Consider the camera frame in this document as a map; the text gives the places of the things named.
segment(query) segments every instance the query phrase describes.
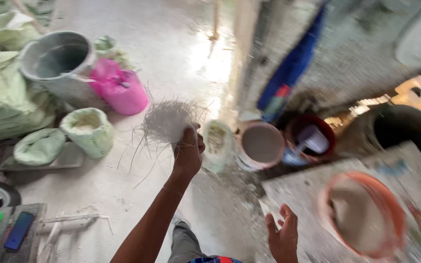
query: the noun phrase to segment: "pink bucket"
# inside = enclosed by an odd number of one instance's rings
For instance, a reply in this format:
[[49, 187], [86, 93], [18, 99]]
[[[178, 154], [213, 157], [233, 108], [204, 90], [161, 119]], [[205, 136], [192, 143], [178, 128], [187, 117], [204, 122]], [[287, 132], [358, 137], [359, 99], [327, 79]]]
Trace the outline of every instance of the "pink bucket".
[[89, 84], [97, 95], [118, 113], [134, 115], [149, 103], [137, 74], [131, 70], [121, 70], [113, 60], [100, 58], [90, 78], [93, 82]]

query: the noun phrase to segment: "bundle of fibers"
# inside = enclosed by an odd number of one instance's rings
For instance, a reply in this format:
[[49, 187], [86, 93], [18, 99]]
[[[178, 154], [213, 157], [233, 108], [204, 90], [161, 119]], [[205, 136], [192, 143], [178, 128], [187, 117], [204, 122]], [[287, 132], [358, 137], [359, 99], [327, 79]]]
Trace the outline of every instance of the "bundle of fibers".
[[147, 142], [175, 145], [183, 131], [197, 123], [197, 106], [192, 103], [165, 101], [152, 104], [145, 113], [141, 129]]

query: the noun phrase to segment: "mobile phone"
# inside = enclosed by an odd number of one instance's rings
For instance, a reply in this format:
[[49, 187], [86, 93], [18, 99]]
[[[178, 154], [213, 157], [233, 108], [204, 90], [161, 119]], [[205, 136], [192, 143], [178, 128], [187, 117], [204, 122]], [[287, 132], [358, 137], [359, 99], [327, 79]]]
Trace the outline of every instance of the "mobile phone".
[[34, 214], [27, 212], [21, 212], [19, 214], [19, 217], [15, 221], [8, 239], [4, 243], [4, 248], [12, 251], [18, 251], [20, 249], [20, 246], [22, 245], [22, 242], [24, 241], [25, 237], [27, 236], [27, 232], [30, 229], [30, 225], [32, 225], [34, 217]]

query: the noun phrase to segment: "concrete floor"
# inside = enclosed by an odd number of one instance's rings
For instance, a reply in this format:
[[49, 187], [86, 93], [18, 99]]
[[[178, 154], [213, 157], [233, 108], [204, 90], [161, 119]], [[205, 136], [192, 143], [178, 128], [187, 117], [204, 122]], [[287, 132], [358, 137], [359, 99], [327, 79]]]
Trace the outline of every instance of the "concrete floor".
[[[231, 115], [235, 95], [228, 88], [234, 6], [232, 1], [221, 1], [220, 38], [208, 58], [213, 4], [213, 0], [57, 0], [60, 15], [55, 16], [62, 19], [55, 18], [52, 29], [78, 31], [90, 39], [103, 35], [117, 39], [154, 101], [179, 96], [203, 106], [213, 102], [206, 116], [210, 120]], [[132, 161], [141, 139], [141, 135], [132, 138], [132, 129], [143, 117], [144, 112], [131, 117], [109, 112], [115, 143], [101, 160], [87, 159], [78, 169], [9, 174], [24, 204], [48, 204], [47, 217], [63, 211], [64, 215], [98, 212], [111, 218], [114, 235], [103, 219], [65, 223], [53, 262], [108, 262], [166, 182], [171, 151], [163, 152], [154, 167], [155, 149], [152, 158], [145, 148]], [[132, 146], [127, 147], [131, 138]], [[237, 167], [219, 176], [201, 171], [193, 179], [179, 213], [190, 222], [204, 253], [270, 261], [253, 179]], [[44, 227], [45, 237], [50, 229]], [[156, 262], [168, 260], [171, 230]]]

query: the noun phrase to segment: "leg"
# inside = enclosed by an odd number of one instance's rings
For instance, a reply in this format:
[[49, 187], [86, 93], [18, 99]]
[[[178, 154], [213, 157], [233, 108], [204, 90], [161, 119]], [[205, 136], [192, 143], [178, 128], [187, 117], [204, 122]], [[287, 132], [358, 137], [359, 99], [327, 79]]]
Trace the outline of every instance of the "leg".
[[187, 263], [193, 259], [207, 257], [201, 252], [196, 236], [185, 222], [173, 229], [172, 254], [168, 263]]

